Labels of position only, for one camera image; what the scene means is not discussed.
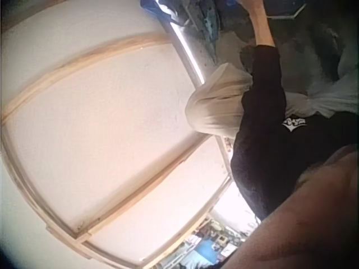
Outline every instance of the wooden strip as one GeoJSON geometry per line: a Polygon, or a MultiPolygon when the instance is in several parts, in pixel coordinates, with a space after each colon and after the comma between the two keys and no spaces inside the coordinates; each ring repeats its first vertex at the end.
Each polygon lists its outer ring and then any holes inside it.
{"type": "Polygon", "coordinates": [[[211,135],[209,134],[197,134],[196,140],[193,144],[185,149],[175,160],[173,160],[169,165],[167,165],[163,170],[161,170],[154,177],[149,179],[144,185],[137,189],[134,193],[126,197],[123,201],[118,203],[112,209],[102,214],[101,217],[97,218],[91,222],[87,227],[82,229],[76,241],[82,243],[88,240],[94,233],[98,232],[100,229],[108,225],[110,222],[121,216],[135,204],[137,204],[141,199],[147,196],[151,191],[153,191],[159,184],[161,184],[167,176],[170,175],[174,169],[176,169],[182,162],[186,161],[196,149],[198,149],[211,135]]]}
{"type": "Polygon", "coordinates": [[[233,182],[230,176],[227,176],[226,180],[218,188],[218,190],[212,195],[211,199],[207,201],[204,207],[183,227],[178,234],[176,234],[171,240],[163,245],[158,251],[153,253],[138,267],[138,269],[148,269],[155,266],[158,262],[163,260],[166,256],[171,254],[207,217],[209,211],[213,209],[215,204],[225,193],[228,187],[233,182]]]}
{"type": "Polygon", "coordinates": [[[115,55],[130,52],[137,49],[152,47],[156,45],[169,44],[171,41],[166,34],[142,34],[131,38],[113,41],[100,48],[94,49],[78,58],[75,58],[64,65],[50,71],[17,95],[2,111],[2,125],[4,125],[12,115],[31,99],[39,95],[56,82],[65,77],[84,69],[92,64],[98,63],[115,55]]]}
{"type": "Polygon", "coordinates": [[[114,268],[135,268],[137,265],[131,262],[121,260],[117,257],[113,257],[110,254],[89,248],[87,245],[78,244],[75,241],[74,234],[66,230],[66,227],[62,225],[59,220],[54,219],[53,216],[48,212],[46,207],[42,204],[42,199],[37,196],[35,192],[30,188],[27,177],[24,177],[21,170],[17,167],[15,158],[12,156],[10,141],[5,135],[5,131],[2,130],[1,135],[1,146],[2,146],[2,159],[5,163],[7,171],[19,189],[20,193],[24,197],[25,201],[30,207],[38,214],[38,216],[47,224],[49,229],[55,237],[61,242],[69,246],[71,249],[77,249],[77,253],[85,256],[86,258],[91,257],[100,262],[111,265],[114,268]]]}
{"type": "Polygon", "coordinates": [[[71,248],[73,251],[75,251],[77,254],[83,256],[86,259],[92,259],[91,256],[88,256],[86,253],[80,251],[78,248],[74,247],[72,244],[70,244],[68,241],[64,240],[64,238],[56,232],[54,229],[52,229],[49,225],[46,226],[46,230],[49,231],[55,238],[57,238],[60,242],[62,242],[67,247],[71,248]]]}
{"type": "Polygon", "coordinates": [[[13,28],[17,24],[25,21],[26,19],[36,15],[37,13],[46,10],[49,7],[53,7],[57,4],[63,3],[67,0],[47,0],[42,1],[41,3],[30,6],[28,9],[19,12],[16,15],[9,15],[8,17],[4,17],[1,21],[1,33],[5,33],[7,30],[13,28]]]}

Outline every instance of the person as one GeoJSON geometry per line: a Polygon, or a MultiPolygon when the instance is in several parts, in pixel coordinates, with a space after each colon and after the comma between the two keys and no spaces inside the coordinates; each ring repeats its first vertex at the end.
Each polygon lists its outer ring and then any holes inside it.
{"type": "Polygon", "coordinates": [[[297,106],[281,85],[279,52],[263,0],[239,2],[255,33],[252,76],[229,65],[219,67],[191,96],[186,115],[199,132],[235,138],[234,180],[254,214],[264,220],[291,195],[307,168],[357,143],[357,43],[344,49],[340,79],[297,106]]]}
{"type": "Polygon", "coordinates": [[[359,268],[357,149],[344,147],[304,172],[231,257],[203,268],[359,268]]]}

